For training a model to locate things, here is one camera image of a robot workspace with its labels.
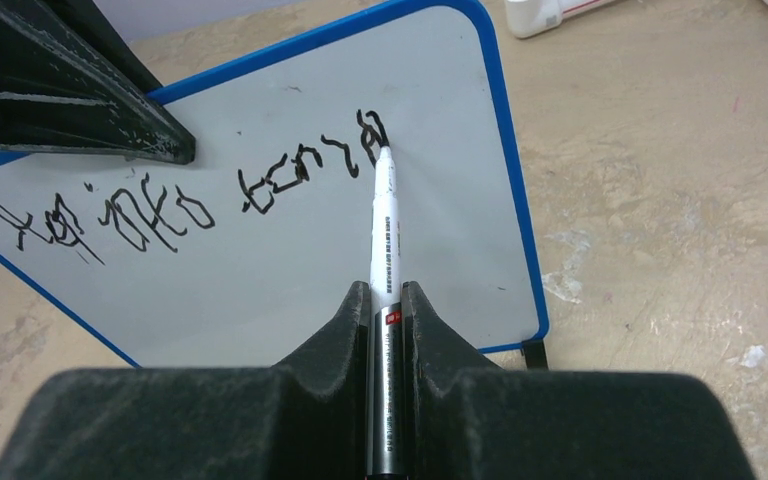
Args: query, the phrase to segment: white board surface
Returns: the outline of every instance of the white board surface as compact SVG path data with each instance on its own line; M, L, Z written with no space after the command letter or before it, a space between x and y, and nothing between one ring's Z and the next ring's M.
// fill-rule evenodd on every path
M0 260L134 364L272 364L368 279L357 115L374 112L397 165L402 278L477 348L545 335L492 25L477 2L438 3L390 2L157 92L198 140L191 165L1 154ZM305 151L309 180L291 186L300 144L322 166ZM265 177L253 201L240 172L248 188Z

